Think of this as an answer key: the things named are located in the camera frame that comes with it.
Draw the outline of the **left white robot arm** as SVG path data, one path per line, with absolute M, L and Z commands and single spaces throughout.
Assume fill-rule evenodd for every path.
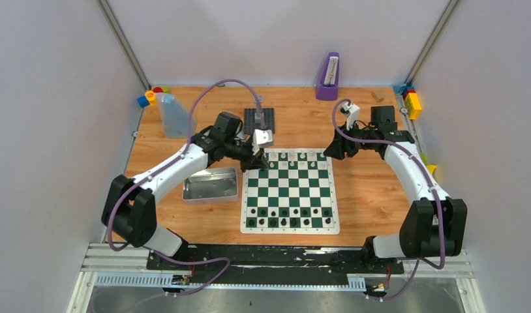
M 238 116 L 222 112 L 213 125 L 195 133 L 154 168 L 134 177 L 114 178 L 101 215 L 107 232 L 116 233 L 133 247 L 164 254 L 172 269 L 184 268 L 189 260 L 189 252 L 182 247 L 186 240 L 159 225 L 157 204 L 189 176 L 225 157 L 238 160 L 242 171 L 267 169 L 264 149 L 273 144 L 273 131 L 256 128 L 246 138 L 242 126 Z

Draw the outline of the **green white chess mat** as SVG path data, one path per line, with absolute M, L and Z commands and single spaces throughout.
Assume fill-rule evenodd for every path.
M 249 170 L 243 174 L 241 200 L 241 233 L 251 234 L 302 234 L 302 235 L 337 235 L 340 232 L 337 195 L 333 173 L 333 161 L 323 154 L 322 149 L 266 149 L 265 157 L 269 163 L 267 170 Z M 267 210 L 262 216 L 260 211 Z M 287 216 L 280 211 L 286 209 Z M 292 214 L 294 209 L 299 215 Z M 307 216 L 301 210 L 309 211 Z M 323 210 L 329 209 L 330 215 L 324 216 Z M 248 226 L 253 218 L 255 225 Z M 267 220 L 264 227 L 259 227 L 258 220 Z M 269 226 L 269 219 L 277 219 L 277 227 Z M 282 226 L 285 218 L 287 225 Z M 291 227 L 290 219 L 298 218 L 296 227 Z M 303 224 L 309 219 L 308 226 Z M 331 218 L 331 224 L 325 219 Z

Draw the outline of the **metal tin with black pieces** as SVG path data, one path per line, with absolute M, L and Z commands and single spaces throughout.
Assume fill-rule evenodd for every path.
M 189 205 L 235 202 L 239 199 L 235 167 L 209 168 L 183 182 L 182 199 Z

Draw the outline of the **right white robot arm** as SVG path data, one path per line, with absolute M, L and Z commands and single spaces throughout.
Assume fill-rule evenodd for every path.
M 468 208 L 462 199 L 451 197 L 434 179 L 421 160 L 414 137 L 400 130 L 392 106 L 371 110 L 371 121 L 359 127 L 360 108 L 351 100 L 339 101 L 333 113 L 341 112 L 346 122 L 335 126 L 333 141 L 325 156 L 343 160 L 360 150 L 375 151 L 393 170 L 410 208 L 399 231 L 366 239 L 361 262 L 370 272 L 378 272 L 387 259 L 447 257 L 461 253 Z

